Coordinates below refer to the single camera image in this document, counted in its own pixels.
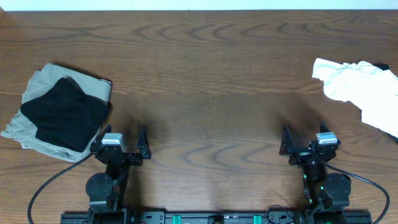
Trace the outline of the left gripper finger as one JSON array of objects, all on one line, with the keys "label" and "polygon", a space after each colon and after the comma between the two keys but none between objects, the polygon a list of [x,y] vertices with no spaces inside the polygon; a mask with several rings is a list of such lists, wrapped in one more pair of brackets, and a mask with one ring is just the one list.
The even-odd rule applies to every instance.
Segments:
[{"label": "left gripper finger", "polygon": [[103,129],[103,131],[102,131],[99,135],[97,135],[97,137],[96,137],[96,143],[97,143],[97,144],[101,144],[101,143],[102,143],[102,139],[104,138],[105,134],[110,133],[110,132],[111,132],[111,125],[108,124],[108,125]]},{"label": "left gripper finger", "polygon": [[139,139],[137,142],[137,148],[143,159],[151,159],[151,149],[149,146],[149,142],[147,140],[147,133],[145,126],[143,126],[140,131]]}]

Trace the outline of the white t-shirt with logo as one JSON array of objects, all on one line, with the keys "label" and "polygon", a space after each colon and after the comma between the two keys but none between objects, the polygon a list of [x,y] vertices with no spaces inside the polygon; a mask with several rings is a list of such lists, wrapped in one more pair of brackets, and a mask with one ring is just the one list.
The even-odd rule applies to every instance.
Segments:
[{"label": "white t-shirt with logo", "polygon": [[369,62],[336,63],[317,58],[312,77],[323,82],[325,96],[351,102],[361,121],[397,137],[397,76]]}]

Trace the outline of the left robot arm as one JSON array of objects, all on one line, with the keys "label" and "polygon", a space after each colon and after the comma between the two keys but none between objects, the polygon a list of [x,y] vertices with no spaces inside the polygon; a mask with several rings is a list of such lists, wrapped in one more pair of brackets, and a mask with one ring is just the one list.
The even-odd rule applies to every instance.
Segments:
[{"label": "left robot arm", "polygon": [[123,135],[112,133],[110,125],[92,142],[90,152],[106,165],[106,170],[91,176],[86,183],[89,223],[140,222],[137,212],[124,208],[123,200],[130,167],[141,166],[152,155],[145,126],[139,133],[137,148],[137,152],[126,152]]}]

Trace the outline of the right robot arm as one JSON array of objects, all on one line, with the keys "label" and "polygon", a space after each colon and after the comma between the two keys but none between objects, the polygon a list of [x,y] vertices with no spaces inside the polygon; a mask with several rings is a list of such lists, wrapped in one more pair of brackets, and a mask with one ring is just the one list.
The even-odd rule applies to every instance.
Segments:
[{"label": "right robot arm", "polygon": [[283,127],[279,154],[289,156],[289,164],[303,170],[304,195],[310,202],[308,208],[295,213],[294,223],[347,222],[344,208],[349,205],[351,179],[346,174],[329,173],[326,168],[340,144],[324,123],[307,147],[295,146],[289,128]]}]

